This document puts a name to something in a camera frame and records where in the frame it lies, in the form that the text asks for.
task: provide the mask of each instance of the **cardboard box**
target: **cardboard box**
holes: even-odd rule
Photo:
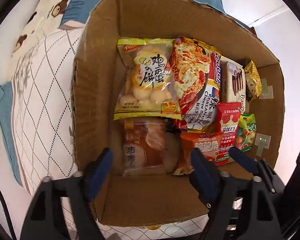
[[[187,220],[207,213],[186,176],[123,178],[122,138],[114,106],[125,81],[125,68],[117,53],[120,37],[196,38],[220,49],[232,60],[251,58],[261,78],[273,86],[273,99],[256,99],[250,112],[257,131],[271,136],[262,158],[275,165],[282,136],[284,84],[278,59],[252,33],[230,17],[192,0],[101,0],[92,10],[74,62],[74,148],[80,170],[95,160],[104,147],[114,152],[111,175],[91,204],[102,224],[145,226]],[[169,152],[180,151],[178,136],[171,136]],[[256,157],[256,146],[247,152]],[[233,176],[251,174],[237,163],[219,167]]]

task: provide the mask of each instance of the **yellow snack bag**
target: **yellow snack bag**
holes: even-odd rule
[[[181,119],[170,56],[174,40],[119,39],[117,48],[127,68],[114,120],[137,116]]]
[[[252,60],[245,66],[244,73],[247,82],[247,98],[251,101],[260,96],[262,91],[261,79]]]

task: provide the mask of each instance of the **snack bag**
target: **snack bag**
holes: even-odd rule
[[[169,62],[172,43],[173,40],[164,39],[118,40],[127,76],[114,120],[136,116],[181,118]]]
[[[222,134],[222,132],[213,134],[181,133],[182,157],[173,175],[190,174],[194,170],[190,160],[190,152],[193,148],[199,148],[207,160],[216,163]]]
[[[220,166],[234,162],[234,160],[229,157],[229,148],[234,146],[235,143],[241,103],[220,103],[217,104],[217,108],[216,130],[223,132],[223,137],[215,165]]]
[[[235,146],[243,152],[250,150],[255,140],[256,130],[254,114],[240,115]]]
[[[260,96],[262,91],[261,79],[252,60],[245,66],[244,73],[247,81],[247,98],[251,101]]]
[[[241,65],[226,57],[221,57],[222,102],[240,102],[241,112],[246,108],[246,79]]]
[[[178,37],[174,41],[171,68],[182,120],[181,130],[205,131],[216,117],[221,85],[220,52],[201,41]]]
[[[128,118],[124,127],[123,175],[165,173],[165,121],[159,118]]]

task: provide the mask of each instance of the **egg biscuit bag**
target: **egg biscuit bag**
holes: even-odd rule
[[[137,116],[181,119],[169,62],[172,45],[173,40],[168,39],[118,40],[117,48],[127,75],[114,120]]]

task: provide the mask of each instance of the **bear print pillowcase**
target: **bear print pillowcase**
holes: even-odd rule
[[[20,58],[44,37],[60,26],[70,0],[40,0],[20,34],[7,71],[7,81],[14,75]]]

